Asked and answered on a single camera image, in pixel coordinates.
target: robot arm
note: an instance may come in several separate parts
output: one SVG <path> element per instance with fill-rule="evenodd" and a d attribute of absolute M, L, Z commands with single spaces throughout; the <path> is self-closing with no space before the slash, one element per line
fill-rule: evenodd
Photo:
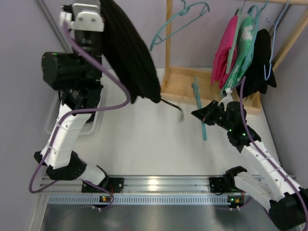
<path fill-rule="evenodd" d="M 240 189 L 250 194 L 266 209 L 270 219 L 280 230 L 305 223 L 304 209 L 297 193 L 307 207 L 308 189 L 303 189 L 286 174 L 267 151 L 258 134 L 247 126 L 253 141 L 265 156 L 251 144 L 240 114 L 240 103 L 231 100 L 230 92 L 225 92 L 224 95 L 225 98 L 220 103 L 212 101 L 207 107 L 193 111 L 192 114 L 207 125 L 217 124 L 227 130 L 229 142 L 255 167 L 265 184 L 253 178 L 245 168 L 235 167 L 226 171 L 220 179 L 223 182 L 219 188 L 224 188 L 226 192 Z"/>
<path fill-rule="evenodd" d="M 63 6 L 60 23 L 74 29 L 79 46 L 102 62 L 101 32 L 104 28 L 100 2 L 78 0 Z M 103 86 L 101 72 L 77 53 L 46 52 L 42 57 L 43 78 L 59 91 L 61 105 L 57 121 L 45 148 L 34 158 L 48 168 L 52 180 L 86 180 L 105 188 L 109 176 L 99 166 L 86 164 L 73 151 L 74 144 L 91 114 L 72 114 L 73 110 L 97 107 Z"/>

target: pink garment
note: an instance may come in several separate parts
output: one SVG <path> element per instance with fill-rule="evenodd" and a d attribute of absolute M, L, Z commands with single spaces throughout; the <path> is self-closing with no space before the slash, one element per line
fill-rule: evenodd
<path fill-rule="evenodd" d="M 237 49 L 235 46 L 234 54 L 232 58 L 231 68 L 228 74 L 226 74 L 228 55 L 233 44 L 233 38 L 236 30 L 238 16 L 234 16 L 228 23 L 225 33 L 220 41 L 218 51 L 215 55 L 212 70 L 211 85 L 214 81 L 219 81 L 219 88 L 222 89 L 228 80 L 228 77 L 234 67 Z"/>

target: white wall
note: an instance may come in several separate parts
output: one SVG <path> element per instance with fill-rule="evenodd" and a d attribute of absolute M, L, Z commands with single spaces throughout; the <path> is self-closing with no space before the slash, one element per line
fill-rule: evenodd
<path fill-rule="evenodd" d="M 53 95 L 41 56 L 61 48 L 32 0 L 2 0 L 0 21 L 0 230 L 25 231 L 37 198 L 28 192 L 33 154 L 46 144 Z"/>
<path fill-rule="evenodd" d="M 277 51 L 305 10 L 292 6 L 277 33 Z M 308 28 L 304 30 L 275 73 L 277 88 L 262 98 L 281 161 L 299 183 L 308 187 L 307 86 Z"/>
<path fill-rule="evenodd" d="M 115 0 L 115 2 L 126 12 L 141 37 L 150 47 L 152 39 L 159 28 L 166 22 L 167 0 Z M 187 4 L 199 0 L 187 0 Z M 59 21 L 59 9 L 63 4 L 70 4 L 74 0 L 45 0 L 56 22 Z M 220 39 L 224 33 L 228 21 L 234 16 L 236 9 L 242 7 L 244 1 L 238 0 L 205 0 L 210 6 L 210 13 L 206 13 L 197 21 L 174 35 L 171 39 L 171 64 L 179 66 L 211 66 L 217 51 Z M 248 9 L 256 4 L 260 8 L 263 3 L 247 2 L 243 9 L 243 17 Z M 275 21 L 282 10 L 283 5 L 268 4 L 262 12 L 260 28 L 264 26 L 270 29 L 270 24 L 264 24 L 268 17 Z M 180 11 L 183 3 L 173 0 L 173 13 Z M 181 28 L 194 19 L 201 9 L 194 6 L 191 11 L 183 17 L 177 17 L 172 21 L 173 31 Z M 165 43 L 154 46 L 151 52 L 157 67 L 165 67 Z"/>

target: gray floor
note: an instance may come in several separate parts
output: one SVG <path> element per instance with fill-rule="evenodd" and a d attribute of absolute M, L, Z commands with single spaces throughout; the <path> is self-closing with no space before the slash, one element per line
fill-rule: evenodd
<path fill-rule="evenodd" d="M 41 231 L 277 231 L 255 201 L 239 212 L 204 205 L 115 205 L 101 213 L 89 207 L 58 223 L 78 207 L 49 205 Z"/>

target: table surface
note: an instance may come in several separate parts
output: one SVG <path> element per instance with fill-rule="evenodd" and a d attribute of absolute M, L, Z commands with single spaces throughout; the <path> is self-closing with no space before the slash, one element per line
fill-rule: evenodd
<path fill-rule="evenodd" d="M 160 80 L 164 72 L 157 70 Z M 125 100 L 107 77 L 102 83 L 106 106 Z M 201 122 L 191 115 L 197 106 L 175 104 L 184 110 L 185 121 L 179 121 L 180 112 L 174 107 L 142 98 L 121 109 L 99 112 L 95 131 L 80 136 L 74 151 L 111 175 L 221 175 L 235 166 L 259 175 L 229 143 L 224 129 L 206 125 L 207 141 L 203 141 Z M 247 123 L 278 161 L 264 112 L 247 115 Z"/>

